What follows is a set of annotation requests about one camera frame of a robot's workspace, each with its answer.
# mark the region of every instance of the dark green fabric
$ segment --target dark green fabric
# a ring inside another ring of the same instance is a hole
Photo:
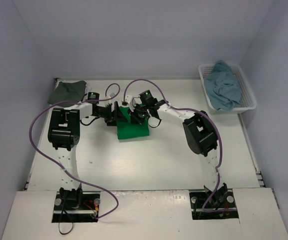
[[[49,104],[55,104],[61,101],[79,102],[85,95],[86,82],[78,81],[74,83],[59,82],[58,86],[48,99]],[[64,103],[60,106],[66,108],[72,106],[72,103]]]
[[[127,113],[129,107],[119,107],[119,109],[128,120],[128,122],[117,122],[117,137],[119,140],[149,136],[147,119],[141,125],[131,124],[129,113]]]

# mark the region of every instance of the white tabletop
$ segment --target white tabletop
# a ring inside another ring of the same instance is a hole
[[[239,219],[192,220],[187,190],[115,192],[120,205],[66,236],[51,223],[55,191],[17,192],[3,240],[288,240],[271,189],[233,189]],[[99,215],[115,206],[105,192]],[[61,223],[66,232],[71,223]]]
[[[129,80],[88,80],[92,91],[104,98],[106,87],[118,82],[121,93],[119,103]],[[206,99],[200,80],[155,80],[170,103],[176,107],[207,111]],[[161,100],[158,90],[147,82],[136,82],[127,94],[137,96],[150,89]],[[115,86],[111,91],[117,92]],[[236,114],[211,115],[223,140],[222,177],[229,188],[258,188],[258,180],[248,147]],[[39,148],[56,157],[48,142],[46,124]],[[132,190],[185,190],[202,189],[203,171],[199,159],[188,147],[184,130],[162,121],[158,128],[150,129],[150,136],[119,141],[116,127],[108,127],[102,119],[90,126],[81,126],[81,138],[77,146],[79,177],[85,181],[113,191]],[[59,168],[36,154],[34,158],[29,191],[58,191],[61,178]],[[85,191],[95,188],[83,186]]]

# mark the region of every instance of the gray cloth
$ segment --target gray cloth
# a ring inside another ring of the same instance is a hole
[[[209,100],[216,110],[232,110],[238,104],[242,91],[238,79],[230,67],[222,60],[218,61],[211,74],[204,81]]]
[[[61,101],[79,102],[85,96],[85,81],[78,81],[74,83],[59,82],[58,86],[48,99],[49,104],[55,104]],[[70,107],[72,103],[61,104],[61,107]]]

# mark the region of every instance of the white plastic basket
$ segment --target white plastic basket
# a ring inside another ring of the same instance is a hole
[[[204,79],[206,79],[206,77],[212,72],[213,67],[215,64],[202,64],[198,67],[198,71],[199,71],[199,75],[200,75],[200,79],[202,80],[202,84],[203,84],[203,88],[204,88],[204,92],[206,95],[206,99],[207,99],[207,103],[208,103],[208,109],[209,109],[209,113],[210,114],[240,114],[244,111],[247,110],[252,110],[256,108],[256,100],[255,100],[255,96],[247,82],[247,79],[242,71],[242,69],[240,68],[239,65],[236,64],[230,64],[230,68],[232,69],[234,75],[237,77],[238,81],[239,81],[239,85],[240,88],[242,90],[242,97],[240,100],[240,105],[237,107],[234,107],[231,111],[225,111],[225,110],[215,110],[215,108],[213,108],[212,104],[210,103],[209,97],[207,95],[205,86],[204,86]]]

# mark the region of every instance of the wire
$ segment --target wire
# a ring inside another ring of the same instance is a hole
[[[197,200],[194,203],[194,218],[196,217]]]
[[[132,99],[132,105],[133,105],[133,107],[136,106],[136,105],[134,105],[134,99],[139,99],[139,97],[133,97],[133,99]]]
[[[162,119],[159,120],[159,123],[158,123],[157,126],[151,126],[151,125],[149,125],[148,121],[147,121],[147,124],[148,124],[152,129],[155,129],[155,128],[157,128],[157,127],[160,125],[161,122],[162,122]]]
[[[93,210],[90,206],[87,205],[87,203],[84,202],[84,205],[86,205],[90,210]]]
[[[84,97],[85,97],[85,96],[87,96],[87,93],[86,93],[85,95],[83,95],[83,97],[82,97],[81,101],[83,101],[83,100],[84,100]]]
[[[203,209],[203,211],[206,212],[206,213],[221,212],[221,210],[217,210],[217,209],[215,209],[215,210],[206,210],[206,209],[205,209],[207,203],[212,199],[212,197],[214,196],[215,192],[218,190],[219,183],[220,183],[220,175],[219,175],[218,169],[219,169],[219,167],[222,165],[222,160],[223,160],[223,144],[222,144],[222,139],[221,139],[221,137],[220,137],[219,131],[218,131],[215,123],[214,123],[206,114],[202,113],[201,111],[198,111],[198,110],[195,110],[195,109],[192,109],[192,108],[177,108],[177,107],[171,106],[171,105],[169,104],[169,102],[167,101],[167,99],[166,99],[166,97],[165,97],[162,89],[160,89],[160,87],[159,87],[157,84],[155,84],[155,83],[153,83],[152,81],[147,80],[147,79],[142,79],[142,78],[140,78],[140,79],[136,79],[136,80],[131,81],[131,82],[126,86],[126,88],[125,88],[124,96],[123,96],[123,101],[125,101],[126,91],[127,91],[127,89],[129,88],[129,86],[130,86],[131,84],[133,84],[134,82],[137,82],[137,81],[145,81],[145,82],[148,82],[148,83],[153,84],[153,85],[159,90],[159,92],[160,92],[160,94],[162,95],[162,97],[163,97],[166,105],[169,106],[171,109],[177,110],[177,111],[192,111],[192,112],[198,113],[199,115],[201,115],[201,116],[203,116],[204,118],[206,118],[206,119],[209,121],[209,123],[212,125],[212,127],[214,128],[214,130],[215,130],[215,132],[216,132],[216,135],[217,135],[217,138],[218,138],[218,143],[219,143],[219,161],[218,161],[218,165],[215,167],[215,170],[216,170],[216,172],[217,172],[217,176],[218,176],[218,177],[217,177],[216,186],[215,186],[213,192],[211,193],[211,195],[209,195],[209,197],[207,198],[207,200],[204,202],[202,209]],[[226,211],[237,211],[237,210],[236,210],[236,209],[227,209]]]
[[[83,101],[82,103],[109,101],[109,100],[115,98],[117,95],[118,95],[118,94],[114,95],[114,96],[111,97],[111,98],[107,98],[107,99],[86,100],[86,101]],[[48,106],[47,108],[45,108],[41,113],[39,113],[39,114],[33,119],[32,123],[30,124],[30,127],[29,127],[29,141],[30,141],[31,145],[33,146],[33,148],[34,148],[39,154],[41,154],[41,155],[44,156],[45,158],[49,159],[49,160],[52,161],[53,163],[57,164],[57,165],[65,172],[65,174],[67,174],[71,179],[73,179],[73,180],[75,180],[75,181],[77,181],[77,182],[79,182],[79,183],[81,183],[81,184],[85,184],[85,185],[91,186],[91,187],[93,187],[93,188],[97,188],[97,189],[103,190],[103,191],[107,192],[109,195],[111,195],[111,196],[114,198],[114,200],[116,201],[116,206],[115,206],[113,209],[111,209],[110,211],[108,211],[108,212],[104,213],[103,215],[98,216],[98,217],[95,218],[95,219],[100,219],[100,218],[102,218],[102,217],[104,217],[104,216],[112,213],[114,210],[116,210],[116,209],[118,208],[119,202],[118,202],[118,199],[116,198],[116,196],[115,196],[111,191],[105,189],[104,187],[101,187],[101,186],[98,186],[98,185],[95,185],[95,184],[92,184],[92,183],[89,183],[89,182],[80,180],[80,179],[74,177],[73,175],[71,175],[70,172],[68,172],[68,171],[66,170],[66,168],[65,168],[60,162],[56,161],[56,160],[53,159],[52,157],[50,157],[50,156],[46,155],[45,153],[43,153],[43,152],[36,146],[36,144],[34,143],[34,140],[33,140],[33,127],[34,127],[35,122],[38,120],[38,118],[40,118],[40,116],[43,115],[45,112],[47,112],[49,109],[51,109],[51,108],[53,108],[53,107],[55,107],[55,106],[58,106],[58,105],[60,105],[60,104],[65,104],[65,103],[73,103],[73,104],[75,104],[75,105],[76,105],[76,104],[78,104],[78,105],[80,104],[80,103],[76,103],[76,102],[74,102],[74,101],[60,101],[60,102],[58,102],[58,103],[52,104],[52,105]]]
[[[99,116],[93,118],[93,119],[90,121],[90,123],[83,123],[83,122],[80,120],[80,123],[81,123],[82,125],[84,125],[84,126],[89,126],[89,125],[92,124],[95,120],[97,120],[97,119],[99,119],[99,118],[100,118]]]
[[[118,83],[115,83],[115,82],[114,82],[114,83],[108,85],[108,87],[106,88],[106,91],[105,91],[105,97],[107,97],[108,89],[109,89],[111,86],[113,86],[113,85],[116,85],[116,86],[118,87],[118,92],[115,94],[115,96],[117,96],[117,95],[119,94],[119,92],[120,92],[120,86],[119,86]]]
[[[60,216],[59,216],[59,220],[58,220],[58,230],[60,232],[61,235],[67,235],[69,234],[73,228],[74,228],[74,223],[73,223],[73,220],[71,219],[70,215],[68,214],[68,212],[65,210],[65,204],[66,204],[66,196],[67,196],[68,192],[65,193],[64,195],[64,201],[63,201],[63,207],[62,207],[62,212],[60,213]],[[67,215],[67,218],[68,220],[72,223],[72,228],[68,231],[68,232],[62,232],[60,230],[60,222],[62,220],[62,216],[63,216],[63,213],[65,213]]]

